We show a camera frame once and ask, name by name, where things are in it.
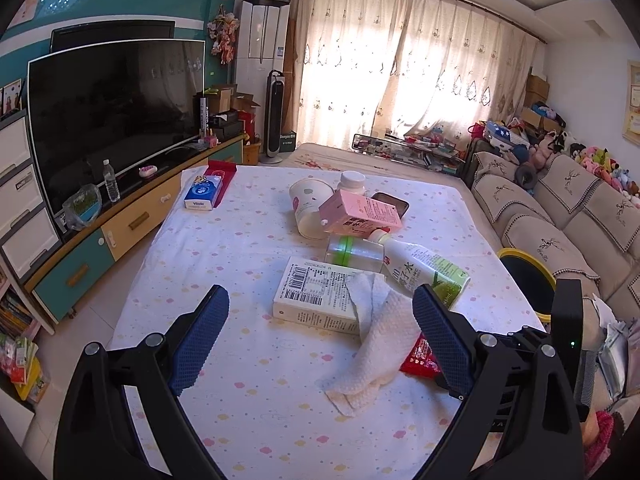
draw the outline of teal drawer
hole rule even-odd
[[[101,229],[97,229],[49,271],[35,288],[57,319],[115,263]]]
[[[222,148],[219,152],[209,155],[209,160],[224,160],[242,164],[242,141],[234,142],[231,146]]]

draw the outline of metal screw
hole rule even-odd
[[[556,355],[556,349],[553,348],[551,345],[542,345],[541,350],[542,350],[542,353],[547,357],[553,357],[554,355]]]
[[[495,338],[494,335],[491,335],[491,334],[482,334],[480,336],[480,342],[484,346],[489,346],[489,347],[494,347],[498,344],[498,340]]]
[[[84,353],[87,355],[94,355],[98,353],[100,345],[98,343],[89,343],[84,347]]]
[[[159,333],[153,333],[153,334],[149,334],[148,336],[146,336],[145,338],[145,344],[147,346],[158,346],[162,340],[163,340],[163,336],[162,334]]]

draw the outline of pink box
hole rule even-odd
[[[367,237],[376,229],[392,232],[402,227],[396,206],[343,189],[324,202],[319,212],[327,233]]]

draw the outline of beige sofa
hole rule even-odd
[[[513,182],[516,165],[491,153],[474,156],[471,191],[503,246],[532,254],[556,278],[582,282],[583,348],[597,351],[604,341],[592,294],[620,320],[640,317],[640,210],[565,155],[549,158],[533,196]],[[626,405],[628,424],[640,396],[618,403]],[[610,405],[598,370],[592,406]]]

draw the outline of plastic water bottle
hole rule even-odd
[[[104,169],[102,174],[104,175],[104,185],[107,187],[107,194],[111,202],[117,202],[120,200],[120,191],[118,190],[118,183],[116,182],[116,172],[113,171],[113,166],[109,164],[109,159],[105,158],[102,162]]]

